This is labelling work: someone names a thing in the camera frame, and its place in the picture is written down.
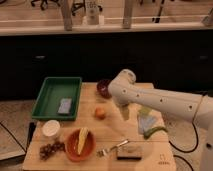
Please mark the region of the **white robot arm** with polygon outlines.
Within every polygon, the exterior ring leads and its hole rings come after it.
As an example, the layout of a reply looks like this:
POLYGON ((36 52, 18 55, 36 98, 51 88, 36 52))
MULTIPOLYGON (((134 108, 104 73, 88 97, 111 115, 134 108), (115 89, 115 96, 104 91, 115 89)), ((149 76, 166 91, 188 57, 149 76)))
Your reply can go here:
POLYGON ((213 171, 213 97, 135 86, 136 75, 123 69, 109 84, 117 106, 137 103, 162 113, 178 116, 207 131, 200 171, 213 171))

